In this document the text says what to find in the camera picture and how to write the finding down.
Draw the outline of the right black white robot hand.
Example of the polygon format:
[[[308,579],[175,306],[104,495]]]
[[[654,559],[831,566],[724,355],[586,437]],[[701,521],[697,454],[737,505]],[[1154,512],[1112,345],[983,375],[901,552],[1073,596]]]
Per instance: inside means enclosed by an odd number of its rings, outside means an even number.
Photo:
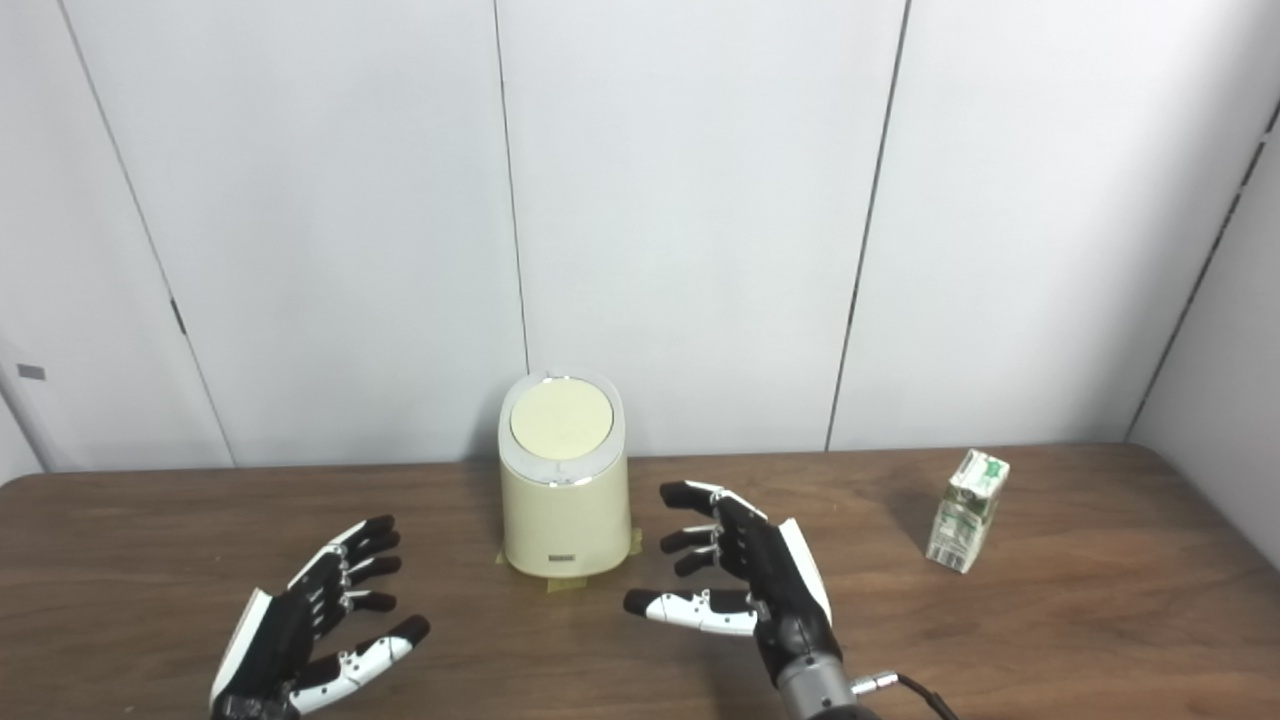
[[[654,623],[707,634],[751,637],[773,685],[794,664],[842,660],[829,597],[797,521],[774,523],[723,486],[695,480],[660,484],[668,509],[692,510],[709,523],[660,538],[677,553],[677,577],[718,568],[745,583],[742,591],[649,591],[635,588],[623,610]]]

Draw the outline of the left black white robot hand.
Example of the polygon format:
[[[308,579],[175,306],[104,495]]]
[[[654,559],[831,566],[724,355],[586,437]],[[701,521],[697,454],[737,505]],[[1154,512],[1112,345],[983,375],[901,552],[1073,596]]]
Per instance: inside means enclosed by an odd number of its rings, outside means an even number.
[[[411,615],[353,648],[315,659],[315,646],[351,614],[396,610],[362,583],[401,570],[390,514],[329,539],[276,594],[252,591],[212,679],[211,719],[302,719],[365,688],[416,650],[431,626]]]

